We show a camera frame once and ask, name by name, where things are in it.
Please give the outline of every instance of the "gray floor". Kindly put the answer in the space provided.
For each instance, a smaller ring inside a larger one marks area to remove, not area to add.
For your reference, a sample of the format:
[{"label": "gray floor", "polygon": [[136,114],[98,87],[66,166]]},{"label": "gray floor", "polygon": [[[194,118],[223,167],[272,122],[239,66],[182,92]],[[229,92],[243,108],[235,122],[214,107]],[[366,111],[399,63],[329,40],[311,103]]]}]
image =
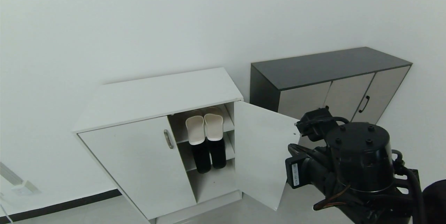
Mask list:
[{"label": "gray floor", "polygon": [[[286,187],[282,202],[273,211],[251,197],[202,215],[179,222],[179,224],[349,224],[352,223],[336,208],[313,211],[312,205],[323,199],[313,186],[292,190]],[[17,224],[147,224],[123,196],[58,213],[40,216]]]}]

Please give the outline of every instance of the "black handle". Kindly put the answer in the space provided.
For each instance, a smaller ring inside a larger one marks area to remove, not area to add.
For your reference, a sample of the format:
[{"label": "black handle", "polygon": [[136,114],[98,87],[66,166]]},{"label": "black handle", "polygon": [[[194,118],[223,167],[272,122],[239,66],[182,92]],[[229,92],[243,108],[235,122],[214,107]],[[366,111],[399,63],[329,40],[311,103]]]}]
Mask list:
[{"label": "black handle", "polygon": [[359,110],[358,113],[362,113],[365,110],[365,107],[367,106],[367,104],[368,104],[368,102],[370,100],[370,96],[369,95],[367,95],[365,98],[367,99],[367,102],[365,103],[364,108],[362,110]]}]

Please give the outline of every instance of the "white shoe cabinet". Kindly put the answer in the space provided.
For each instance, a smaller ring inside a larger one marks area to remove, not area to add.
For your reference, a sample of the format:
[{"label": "white shoe cabinet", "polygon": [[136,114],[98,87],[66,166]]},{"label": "white shoe cabinet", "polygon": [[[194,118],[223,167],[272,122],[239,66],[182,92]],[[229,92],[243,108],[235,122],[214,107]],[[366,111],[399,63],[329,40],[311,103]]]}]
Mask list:
[{"label": "white shoe cabinet", "polygon": [[[223,111],[226,167],[199,174],[185,112]],[[250,105],[224,68],[104,85],[73,133],[151,223],[172,224],[240,200],[277,210],[297,119]]]}]

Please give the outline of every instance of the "cabinet handle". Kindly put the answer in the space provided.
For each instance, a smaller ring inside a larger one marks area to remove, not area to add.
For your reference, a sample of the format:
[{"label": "cabinet handle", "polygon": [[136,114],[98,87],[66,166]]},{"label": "cabinet handle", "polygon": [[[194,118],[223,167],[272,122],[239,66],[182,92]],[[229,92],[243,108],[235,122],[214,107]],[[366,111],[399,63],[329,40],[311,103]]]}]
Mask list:
[{"label": "cabinet handle", "polygon": [[370,96],[369,95],[367,95],[365,98],[367,99],[367,102],[365,103],[364,108],[362,110],[359,110],[358,113],[362,113],[365,110],[365,107],[367,106],[367,104],[368,104],[368,102],[370,100]]},{"label": "cabinet handle", "polygon": [[174,149],[174,146],[172,146],[172,142],[170,141],[169,132],[164,129],[164,138],[166,138],[167,145],[170,149]]}]

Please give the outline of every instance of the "gray cabinet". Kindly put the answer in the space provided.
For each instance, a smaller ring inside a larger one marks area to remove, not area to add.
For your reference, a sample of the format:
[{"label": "gray cabinet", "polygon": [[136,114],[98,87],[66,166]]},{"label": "gray cabinet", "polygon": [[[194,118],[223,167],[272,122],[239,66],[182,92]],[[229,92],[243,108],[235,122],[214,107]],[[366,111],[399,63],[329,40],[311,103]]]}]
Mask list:
[{"label": "gray cabinet", "polygon": [[256,62],[250,103],[297,119],[328,107],[333,116],[376,124],[411,65],[368,47]]}]

